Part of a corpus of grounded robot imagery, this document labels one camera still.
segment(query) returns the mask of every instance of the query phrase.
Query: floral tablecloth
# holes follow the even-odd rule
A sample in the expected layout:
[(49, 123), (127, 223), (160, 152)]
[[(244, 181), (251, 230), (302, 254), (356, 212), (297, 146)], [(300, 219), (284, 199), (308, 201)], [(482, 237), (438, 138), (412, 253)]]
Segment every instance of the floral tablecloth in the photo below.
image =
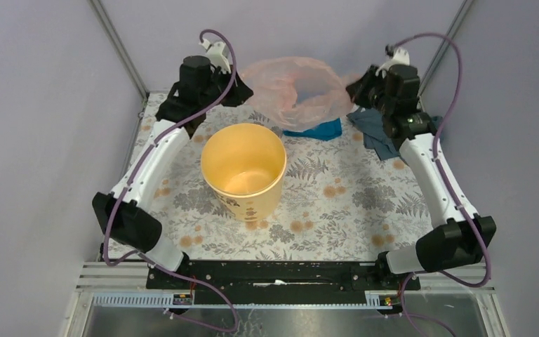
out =
[[(165, 99), (150, 95), (132, 161)], [(272, 129), (288, 155), (280, 205), (252, 223), (229, 217), (199, 167), (206, 141), (241, 122)], [(410, 168), (400, 159), (380, 161), (346, 118), (342, 132), (330, 141), (292, 138), (249, 106), (216, 107), (160, 182), (150, 213), (164, 235), (195, 259), (375, 260), (429, 232), (427, 206)], [(111, 240), (109, 250), (118, 258), (130, 249)]]

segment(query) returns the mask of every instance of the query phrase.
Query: black mounting bracket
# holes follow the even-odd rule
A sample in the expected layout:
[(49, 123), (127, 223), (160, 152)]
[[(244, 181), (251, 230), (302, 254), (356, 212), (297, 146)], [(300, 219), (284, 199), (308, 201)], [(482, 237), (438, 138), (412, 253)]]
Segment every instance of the black mounting bracket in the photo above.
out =
[(399, 150), (406, 139), (424, 133), (435, 134), (437, 128), (426, 112), (419, 108), (420, 77), (415, 67), (393, 65), (386, 75), (377, 74), (371, 65), (358, 81), (346, 87), (353, 103), (382, 114), (383, 131)]
[[(233, 304), (366, 304), (365, 291), (397, 291), (397, 282), (378, 279), (374, 263), (324, 261), (190, 260), (185, 254), (178, 274), (208, 282)], [(150, 269), (147, 289), (190, 289), (189, 282)], [(197, 304), (224, 304), (213, 291), (197, 285)], [(411, 280), (408, 290), (420, 290)]]
[[(228, 94), (220, 102), (225, 107), (236, 107), (247, 101), (253, 91), (245, 85), (238, 73)], [(186, 57), (179, 69), (179, 81), (175, 82), (166, 100), (160, 105), (156, 119), (179, 122), (218, 99), (230, 82), (231, 74), (223, 74), (220, 68), (212, 70), (211, 61), (201, 55)], [(185, 124), (189, 137), (206, 120), (206, 115)]]

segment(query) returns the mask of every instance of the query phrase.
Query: blue cloth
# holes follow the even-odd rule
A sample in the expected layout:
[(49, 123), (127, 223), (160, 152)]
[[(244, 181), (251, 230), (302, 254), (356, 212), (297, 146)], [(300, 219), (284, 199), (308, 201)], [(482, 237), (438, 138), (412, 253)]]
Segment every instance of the blue cloth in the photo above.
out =
[[(359, 107), (347, 116), (354, 126), (363, 133), (363, 142), (366, 149), (374, 149), (381, 160), (399, 157), (399, 152), (396, 151), (394, 143), (383, 132), (383, 121), (379, 111)], [(432, 117), (432, 121), (435, 126), (439, 126), (441, 117)]]
[(321, 123), (320, 125), (303, 132), (284, 130), (284, 135), (290, 137), (307, 137), (320, 140), (331, 140), (342, 135), (342, 122), (339, 118), (334, 119), (333, 121)]

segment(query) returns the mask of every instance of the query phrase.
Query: paper cup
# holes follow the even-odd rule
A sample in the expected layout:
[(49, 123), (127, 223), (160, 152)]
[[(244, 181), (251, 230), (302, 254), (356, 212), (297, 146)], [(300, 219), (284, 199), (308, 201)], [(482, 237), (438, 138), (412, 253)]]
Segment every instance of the paper cup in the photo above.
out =
[(264, 126), (231, 125), (214, 134), (204, 146), (201, 172), (233, 217), (262, 220), (280, 202), (286, 149)]

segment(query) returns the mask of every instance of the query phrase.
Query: lavender wall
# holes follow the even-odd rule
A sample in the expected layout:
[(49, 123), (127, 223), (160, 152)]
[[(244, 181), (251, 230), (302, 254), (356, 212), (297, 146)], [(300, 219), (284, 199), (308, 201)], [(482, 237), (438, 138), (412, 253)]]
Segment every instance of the lavender wall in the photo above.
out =
[(87, 1), (0, 0), (0, 337), (58, 332), (139, 109)]
[[(128, 54), (151, 91), (168, 90), (204, 28), (234, 45), (238, 65), (282, 56), (326, 61), (339, 74), (385, 60), (385, 45), (417, 32), (447, 32), (463, 0), (103, 0)], [(439, 41), (415, 45), (426, 70)]]
[[(455, 39), (464, 82), (444, 150), (465, 194), (498, 225), (493, 278), (512, 336), (539, 335), (539, 1), (478, 1)], [(442, 114), (452, 52), (423, 96)]]

